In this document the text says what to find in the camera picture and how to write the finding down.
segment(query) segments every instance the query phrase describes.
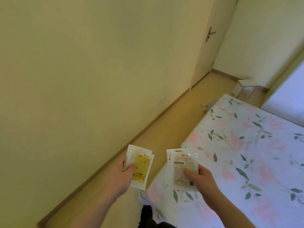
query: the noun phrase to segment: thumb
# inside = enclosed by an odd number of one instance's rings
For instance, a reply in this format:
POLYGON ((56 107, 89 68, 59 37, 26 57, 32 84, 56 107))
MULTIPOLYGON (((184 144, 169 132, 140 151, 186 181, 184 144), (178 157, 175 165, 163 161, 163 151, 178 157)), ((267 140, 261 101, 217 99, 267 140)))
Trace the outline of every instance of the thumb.
POLYGON ((125 172, 127 172, 129 174, 133 174, 135 168, 136 168, 135 163, 132 163, 131 165, 129 165, 128 169, 125 172))
POLYGON ((193 173, 192 171, 188 170, 187 168, 183 169, 184 175, 186 175, 191 180, 195 180, 198 174, 193 173))

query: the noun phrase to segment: hand warmer packet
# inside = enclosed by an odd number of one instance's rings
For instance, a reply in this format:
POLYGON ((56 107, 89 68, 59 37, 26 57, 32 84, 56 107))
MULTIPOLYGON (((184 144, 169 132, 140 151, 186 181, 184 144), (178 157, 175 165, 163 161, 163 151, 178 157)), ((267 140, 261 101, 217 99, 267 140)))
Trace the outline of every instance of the hand warmer packet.
POLYGON ((138 146, 129 145, 126 161, 124 163, 124 171, 127 170, 129 165, 135 163, 136 169, 132 175, 131 186, 146 190, 147 179, 149 171, 154 159, 151 150, 144 149, 138 146))
POLYGON ((186 148, 167 150, 167 161, 170 163, 173 188, 181 191, 198 191, 194 182, 184 175, 183 169, 198 174, 198 153, 189 152, 186 148))

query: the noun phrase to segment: plastic packaging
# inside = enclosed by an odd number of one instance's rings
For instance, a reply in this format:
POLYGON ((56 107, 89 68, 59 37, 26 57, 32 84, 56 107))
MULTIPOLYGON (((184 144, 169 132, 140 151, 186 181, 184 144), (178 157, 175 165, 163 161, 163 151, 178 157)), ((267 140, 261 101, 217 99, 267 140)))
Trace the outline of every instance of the plastic packaging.
POLYGON ((151 150, 134 145, 128 146, 127 157, 123 167, 125 171, 132 163, 136 164, 136 169, 133 172, 131 181, 132 187, 146 190, 147 179, 153 159, 154 155, 151 150))
POLYGON ((173 188, 181 191, 198 191, 194 182, 184 175, 183 169, 198 174, 198 153, 189 152, 186 148, 167 150, 167 161, 170 164, 173 188))

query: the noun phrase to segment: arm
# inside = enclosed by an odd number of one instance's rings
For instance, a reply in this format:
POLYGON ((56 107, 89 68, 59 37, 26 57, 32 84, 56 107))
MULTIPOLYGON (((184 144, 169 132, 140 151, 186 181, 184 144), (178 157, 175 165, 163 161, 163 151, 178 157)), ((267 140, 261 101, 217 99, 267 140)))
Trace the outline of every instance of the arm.
POLYGON ((78 214, 70 228, 100 228, 112 204, 130 187, 136 166, 132 164, 124 172, 125 159, 126 156, 123 155, 110 170, 104 191, 92 206, 78 214))
POLYGON ((186 168, 184 174, 194 181, 205 202, 216 212, 225 228, 255 228, 245 214, 222 194, 210 170, 199 165, 199 174, 195 174, 186 168))

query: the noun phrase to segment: bed sheet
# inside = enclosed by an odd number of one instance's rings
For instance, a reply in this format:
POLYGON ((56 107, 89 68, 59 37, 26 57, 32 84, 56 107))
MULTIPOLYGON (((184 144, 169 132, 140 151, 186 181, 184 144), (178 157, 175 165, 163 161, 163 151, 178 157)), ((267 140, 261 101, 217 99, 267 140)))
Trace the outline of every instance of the bed sheet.
MULTIPOLYGON (((199 163, 256 227, 303 227, 303 127, 224 95, 181 147, 199 153, 199 163)), ((198 192, 174 190, 168 173, 166 164, 146 191, 156 222, 224 227, 198 192)))

